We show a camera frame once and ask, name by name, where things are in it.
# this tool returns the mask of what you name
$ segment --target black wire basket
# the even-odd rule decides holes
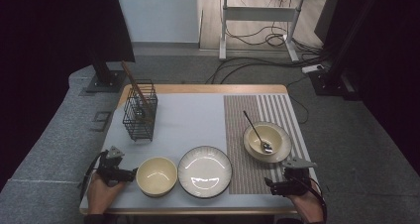
[[[131,139],[150,139],[154,137],[155,118],[158,110],[158,97],[151,80],[136,80],[141,93],[130,88],[124,107],[123,124]]]

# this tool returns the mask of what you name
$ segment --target white wall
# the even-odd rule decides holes
[[[198,43],[201,0],[120,0],[132,42]]]

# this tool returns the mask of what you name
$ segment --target black curtain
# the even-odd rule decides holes
[[[367,0],[339,0],[326,49],[340,45]],[[419,0],[374,0],[339,60],[358,75],[359,95],[400,151],[420,173]]]
[[[1,182],[61,104],[68,77],[92,64],[134,61],[118,0],[0,0]]]

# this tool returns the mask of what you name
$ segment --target power strip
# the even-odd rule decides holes
[[[324,70],[324,66],[321,64],[310,65],[306,67],[302,67],[303,73],[313,72],[313,71],[321,71]]]

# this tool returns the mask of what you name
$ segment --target desk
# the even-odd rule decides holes
[[[125,154],[120,168],[133,169],[146,159],[156,156],[166,157],[177,165],[189,150],[207,145],[216,147],[228,155],[234,174],[228,189],[209,199],[189,195],[182,189],[179,182],[166,196],[151,198],[142,194],[134,181],[127,184],[124,191],[108,209],[109,213],[173,215],[294,212],[294,207],[287,198],[269,193],[269,188],[263,184],[263,176],[249,173],[240,175],[241,172],[253,170],[254,167],[259,169],[265,167],[264,175],[281,178],[278,177],[280,172],[278,164],[260,163],[246,153],[240,140],[245,128],[249,125],[243,116],[242,109],[250,109],[247,111],[252,119],[259,116],[266,121],[278,119],[278,122],[283,124],[289,133],[293,146],[296,146],[288,159],[291,156],[297,156],[310,161],[290,99],[283,85],[157,84],[158,105],[154,138],[152,141],[138,140],[137,142],[130,139],[122,123],[124,103],[130,88],[131,85],[124,88],[103,146],[103,150],[109,150],[111,146],[115,146]],[[235,128],[238,131],[237,133],[228,132],[229,119],[226,119],[226,116],[235,111],[231,109],[234,107],[229,106],[228,103],[238,98],[257,101],[262,114],[259,114],[259,109],[251,111],[252,102],[239,103],[240,106],[235,106],[239,111],[238,119],[235,120]],[[274,106],[277,108],[275,112],[270,112],[268,107],[275,101],[279,102],[279,105]],[[237,138],[236,146],[231,146],[228,141],[235,140],[232,137]],[[242,160],[240,161],[232,153],[242,154]],[[313,168],[310,172],[316,179]],[[244,187],[250,185],[249,183],[254,183],[254,187],[244,190]],[[80,212],[84,214],[87,212],[86,196],[80,204]]]
[[[299,61],[295,45],[292,41],[302,9],[303,0],[299,0],[296,8],[258,8],[258,7],[229,7],[228,0],[223,1],[222,35],[220,37],[219,59],[226,58],[226,21],[270,21],[291,22],[287,35],[283,36],[284,43],[292,61]]]

